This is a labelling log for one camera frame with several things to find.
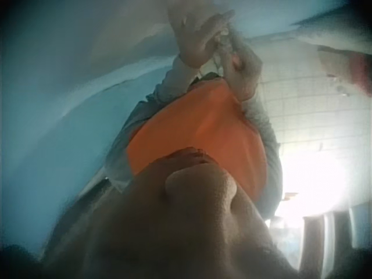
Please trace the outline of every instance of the hand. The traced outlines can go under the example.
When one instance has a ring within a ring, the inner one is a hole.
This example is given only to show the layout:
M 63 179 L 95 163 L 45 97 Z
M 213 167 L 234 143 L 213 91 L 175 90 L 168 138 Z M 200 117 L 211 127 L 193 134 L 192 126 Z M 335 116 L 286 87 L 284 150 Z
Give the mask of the hand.
M 169 6 L 168 17 L 180 49 L 180 58 L 187 66 L 199 69 L 212 58 L 217 49 L 214 37 L 226 28 L 234 11 L 214 15 L 198 28 L 197 19 L 187 9 L 189 1 L 175 2 Z
M 225 45 L 218 53 L 224 70 L 224 78 L 240 102 L 251 99 L 261 76 L 262 61 L 234 31 L 229 33 L 232 49 Z

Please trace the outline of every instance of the white tiled wall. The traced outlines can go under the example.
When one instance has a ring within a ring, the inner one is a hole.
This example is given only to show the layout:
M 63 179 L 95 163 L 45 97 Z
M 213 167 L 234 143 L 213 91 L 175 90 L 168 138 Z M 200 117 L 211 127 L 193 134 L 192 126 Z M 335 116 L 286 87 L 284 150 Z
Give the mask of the white tiled wall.
M 344 200 L 370 199 L 371 99 L 357 91 L 342 95 L 339 81 L 323 72 L 316 46 L 294 39 L 251 45 L 263 61 L 258 90 L 281 157 L 307 152 L 333 158 L 345 172 Z

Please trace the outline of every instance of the orange vest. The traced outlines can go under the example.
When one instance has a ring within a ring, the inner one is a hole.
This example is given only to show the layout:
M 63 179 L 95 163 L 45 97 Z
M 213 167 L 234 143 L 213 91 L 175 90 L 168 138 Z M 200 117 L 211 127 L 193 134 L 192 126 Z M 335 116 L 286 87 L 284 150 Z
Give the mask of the orange vest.
M 223 79 L 205 81 L 148 120 L 127 147 L 136 175 L 186 147 L 203 149 L 256 201 L 266 183 L 261 137 Z

